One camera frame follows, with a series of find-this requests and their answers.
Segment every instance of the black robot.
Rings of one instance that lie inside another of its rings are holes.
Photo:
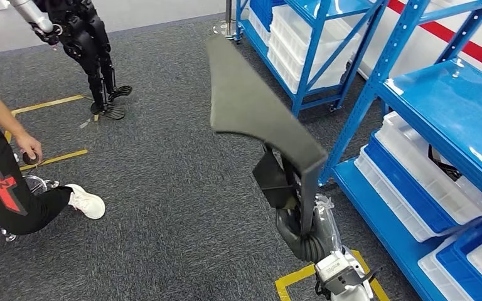
[[[91,112],[110,119],[122,119],[125,111],[113,101],[116,97],[129,95],[132,87],[115,85],[110,41],[91,0],[9,2],[42,41],[52,46],[61,42],[65,53],[84,69],[94,100]]]

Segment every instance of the blue plastic storage bin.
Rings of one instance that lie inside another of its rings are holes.
[[[431,230],[442,236],[460,227],[376,139],[374,134],[375,132],[372,133],[365,152]]]
[[[466,230],[454,243],[436,255],[439,263],[474,301],[482,301],[482,274],[470,264],[467,254],[482,245],[482,223]]]
[[[250,8],[259,18],[267,31],[270,31],[270,23],[272,22],[272,7],[284,5],[284,0],[250,0]]]

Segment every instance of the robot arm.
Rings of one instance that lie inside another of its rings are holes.
[[[40,39],[53,46],[58,44],[58,35],[62,27],[53,24],[32,0],[9,0],[23,19],[32,26],[32,30]]]
[[[254,179],[276,209],[276,228],[287,246],[297,258],[315,263],[316,293],[332,301],[373,299],[374,272],[365,273],[341,244],[333,204],[316,194],[328,153],[233,45],[217,35],[206,47],[212,74],[211,127],[264,143]]]

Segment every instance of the yellow floor tape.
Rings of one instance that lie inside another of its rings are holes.
[[[39,108],[50,107],[52,105],[59,105],[61,103],[72,102],[74,100],[79,100],[79,99],[83,99],[83,98],[84,98],[84,95],[75,95],[75,96],[71,96],[71,97],[67,97],[67,98],[63,98],[63,99],[53,100],[51,102],[43,102],[43,103],[39,103],[37,105],[31,105],[29,107],[25,107],[25,108],[18,108],[16,110],[13,110],[12,114],[15,116],[19,113],[25,113],[25,112],[32,111],[32,110],[38,110]]]
[[[358,251],[352,250],[353,255],[363,269],[365,270],[365,273],[368,273],[370,269],[367,266],[367,263],[363,260],[363,257],[361,257],[361,254]],[[291,273],[289,275],[283,276],[276,280],[274,284],[276,285],[276,290],[278,291],[278,297],[280,297],[280,300],[282,301],[291,301],[291,298],[287,292],[287,286],[291,285],[293,283],[296,283],[304,278],[308,278],[311,275],[315,274],[315,267],[314,265],[308,265],[307,267],[304,267],[300,271],[296,271],[294,273]],[[378,297],[379,301],[390,301],[389,298],[387,297],[387,294],[385,291],[382,289],[382,286],[378,283],[378,280],[374,279],[372,280],[370,286],[372,287],[372,290],[374,291],[374,294]]]
[[[53,100],[53,101],[50,101],[50,102],[42,102],[42,103],[39,103],[37,105],[30,105],[30,106],[25,107],[25,108],[17,108],[16,110],[12,111],[12,116],[15,117],[19,113],[25,113],[25,112],[37,110],[39,108],[50,107],[52,105],[59,105],[61,103],[72,102],[74,100],[79,100],[79,99],[83,99],[83,98],[85,98],[84,95],[75,95],[75,96],[66,97],[66,98],[62,98],[62,99],[58,99],[58,100]],[[10,141],[12,141],[12,133],[10,133],[8,131],[5,131],[4,132],[4,138],[6,138],[6,141],[8,141],[8,143],[10,143]]]
[[[76,157],[76,156],[81,156],[81,155],[84,155],[84,154],[87,154],[88,153],[88,150],[87,149],[83,149],[83,150],[79,150],[78,152],[72,152],[71,154],[67,154],[67,155],[63,155],[63,156],[59,156],[59,157],[54,157],[54,158],[51,158],[51,159],[48,159],[48,160],[45,160],[43,161],[39,166],[42,166],[42,165],[47,165],[47,164],[50,164],[50,163],[54,163],[56,161],[62,161],[62,160],[65,160],[65,159],[69,159],[69,158],[72,158],[72,157]],[[27,169],[32,169],[36,167],[36,165],[25,165],[25,166],[21,166],[19,169],[21,171],[25,171]]]

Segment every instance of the metal pole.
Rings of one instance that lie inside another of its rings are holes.
[[[213,32],[222,34],[227,40],[233,40],[235,31],[236,22],[232,21],[232,0],[226,0],[225,19],[213,27]]]
[[[232,0],[226,0],[226,11],[225,11],[225,22],[226,22],[226,34],[227,36],[232,35]]]

